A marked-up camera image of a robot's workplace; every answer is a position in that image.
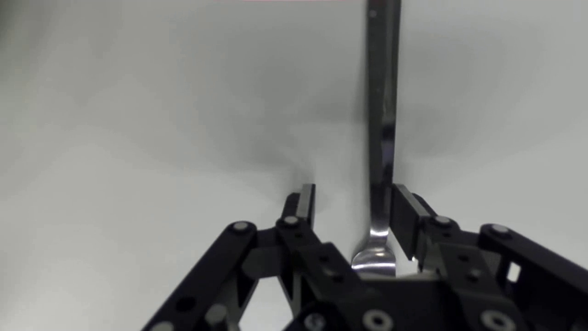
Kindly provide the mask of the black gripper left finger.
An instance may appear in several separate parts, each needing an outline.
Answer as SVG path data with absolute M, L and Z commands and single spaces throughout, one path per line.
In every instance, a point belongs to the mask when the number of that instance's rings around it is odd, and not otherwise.
M 314 184 L 290 194 L 272 228 L 227 225 L 141 331 L 242 331 L 248 304 L 268 278 L 279 282 L 292 313 L 284 331 L 358 328 L 343 298 L 358 276 L 334 245 L 314 234 L 314 194 Z

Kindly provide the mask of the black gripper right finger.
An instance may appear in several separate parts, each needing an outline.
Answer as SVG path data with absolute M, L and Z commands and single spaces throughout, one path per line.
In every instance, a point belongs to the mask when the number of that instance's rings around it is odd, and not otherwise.
M 420 273 L 437 276 L 465 331 L 588 331 L 588 271 L 501 225 L 461 230 L 404 186 L 389 227 Z

